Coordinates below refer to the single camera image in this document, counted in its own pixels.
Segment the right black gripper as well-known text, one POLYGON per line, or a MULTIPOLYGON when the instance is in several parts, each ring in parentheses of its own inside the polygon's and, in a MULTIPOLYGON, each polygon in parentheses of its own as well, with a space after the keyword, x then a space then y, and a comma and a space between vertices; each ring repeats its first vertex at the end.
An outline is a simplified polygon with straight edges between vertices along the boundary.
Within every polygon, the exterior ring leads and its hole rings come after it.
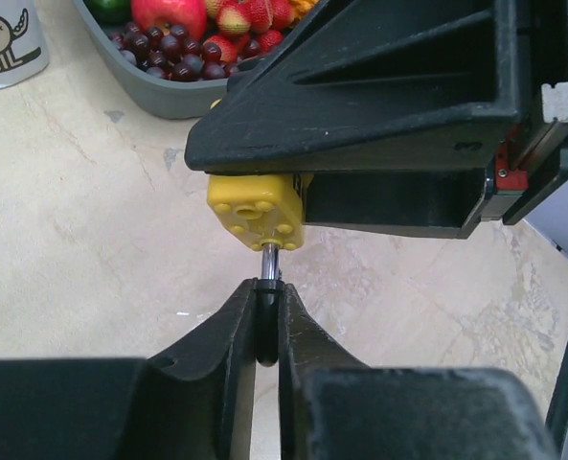
POLYGON ((568 1, 519 1, 522 117, 486 172, 480 219, 514 225, 568 181, 568 1))

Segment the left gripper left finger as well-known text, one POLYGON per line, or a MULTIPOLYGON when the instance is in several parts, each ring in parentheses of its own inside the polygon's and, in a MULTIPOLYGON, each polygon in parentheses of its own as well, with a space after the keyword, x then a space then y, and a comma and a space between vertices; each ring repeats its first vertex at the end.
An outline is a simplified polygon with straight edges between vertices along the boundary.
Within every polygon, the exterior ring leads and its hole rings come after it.
POLYGON ((0 459, 247 458, 255 282, 150 358, 0 360, 0 459))

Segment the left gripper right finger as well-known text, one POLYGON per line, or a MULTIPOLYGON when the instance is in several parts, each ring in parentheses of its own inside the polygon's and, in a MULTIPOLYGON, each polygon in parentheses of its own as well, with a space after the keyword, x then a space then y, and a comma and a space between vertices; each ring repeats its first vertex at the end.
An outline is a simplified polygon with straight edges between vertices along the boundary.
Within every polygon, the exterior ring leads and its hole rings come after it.
POLYGON ((370 367, 309 315, 279 306, 284 459, 555 459, 524 384, 495 368, 370 367))

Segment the yellow padlock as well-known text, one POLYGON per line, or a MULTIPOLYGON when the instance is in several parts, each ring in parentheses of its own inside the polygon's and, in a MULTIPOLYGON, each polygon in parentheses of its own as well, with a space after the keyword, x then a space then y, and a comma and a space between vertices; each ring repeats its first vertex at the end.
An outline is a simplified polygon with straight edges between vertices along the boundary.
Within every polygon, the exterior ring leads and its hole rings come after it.
POLYGON ((279 305, 284 298, 279 255, 305 242, 304 223, 311 173, 224 176, 211 174, 207 203, 218 221, 249 249, 261 253, 256 292, 256 360, 274 365, 279 305))

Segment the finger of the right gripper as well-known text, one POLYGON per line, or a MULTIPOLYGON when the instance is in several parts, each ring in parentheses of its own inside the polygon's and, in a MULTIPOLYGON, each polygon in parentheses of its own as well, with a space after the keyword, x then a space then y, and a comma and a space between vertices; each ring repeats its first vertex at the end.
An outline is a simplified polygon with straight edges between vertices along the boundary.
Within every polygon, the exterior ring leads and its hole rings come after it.
POLYGON ((489 196, 482 169, 324 173, 307 190, 306 224, 406 238, 466 239, 489 196))
POLYGON ((322 1, 191 129, 205 173, 484 167, 520 114, 512 1, 322 1))

